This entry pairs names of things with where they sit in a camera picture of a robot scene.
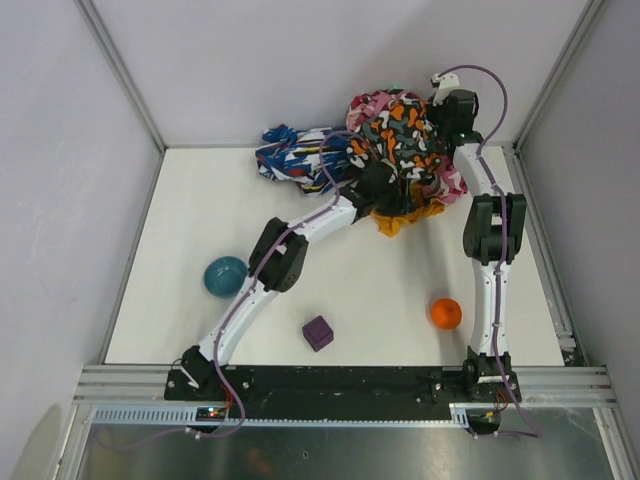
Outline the yellow cloth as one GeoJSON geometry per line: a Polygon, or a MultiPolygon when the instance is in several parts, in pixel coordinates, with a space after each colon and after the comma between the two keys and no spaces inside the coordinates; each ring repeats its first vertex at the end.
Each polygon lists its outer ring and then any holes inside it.
{"type": "Polygon", "coordinates": [[[439,200],[433,200],[428,205],[422,205],[414,212],[400,216],[386,216],[373,212],[371,217],[375,222],[378,232],[393,238],[399,234],[405,226],[416,224],[423,218],[439,215],[444,212],[446,206],[439,200]]]}

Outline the orange black camouflage cloth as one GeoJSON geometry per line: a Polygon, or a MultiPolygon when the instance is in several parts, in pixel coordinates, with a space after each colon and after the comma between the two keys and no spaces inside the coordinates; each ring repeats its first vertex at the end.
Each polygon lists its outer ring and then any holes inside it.
{"type": "Polygon", "coordinates": [[[408,90],[378,90],[352,101],[347,156],[362,171],[375,212],[387,217],[417,211],[440,187],[442,158],[427,119],[427,103],[408,90]]]}

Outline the pink camouflage cloth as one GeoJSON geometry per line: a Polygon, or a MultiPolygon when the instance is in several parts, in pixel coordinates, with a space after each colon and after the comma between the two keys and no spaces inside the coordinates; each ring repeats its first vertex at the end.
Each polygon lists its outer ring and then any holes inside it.
{"type": "Polygon", "coordinates": [[[350,162],[361,170],[373,162],[392,167],[410,182],[415,209],[433,200],[451,205],[468,192],[436,137],[431,113],[431,104],[414,92],[377,90],[355,97],[346,116],[350,162]]]}

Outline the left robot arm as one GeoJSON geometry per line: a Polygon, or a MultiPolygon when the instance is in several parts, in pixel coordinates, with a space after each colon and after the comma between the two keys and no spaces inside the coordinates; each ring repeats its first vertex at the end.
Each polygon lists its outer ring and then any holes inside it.
{"type": "Polygon", "coordinates": [[[269,220],[250,255],[248,275],[236,298],[213,330],[184,352],[180,372],[193,391],[229,384],[223,369],[239,341],[261,310],[299,280],[311,245],[376,209],[405,215],[415,209],[421,195],[415,182],[384,162],[366,165],[355,183],[343,187],[326,168],[322,172],[334,197],[295,220],[269,220]]]}

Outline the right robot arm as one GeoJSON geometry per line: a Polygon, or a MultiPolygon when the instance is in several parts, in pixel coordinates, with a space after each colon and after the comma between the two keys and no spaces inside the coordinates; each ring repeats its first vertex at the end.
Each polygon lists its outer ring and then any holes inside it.
{"type": "Polygon", "coordinates": [[[429,119],[472,196],[463,230],[463,250],[475,280],[474,323],[463,363],[463,382],[475,402],[505,397],[520,400],[511,368],[506,328],[506,290],[519,253],[527,201],[509,193],[484,157],[484,139],[475,131],[477,94],[454,87],[437,90],[429,119]]]}

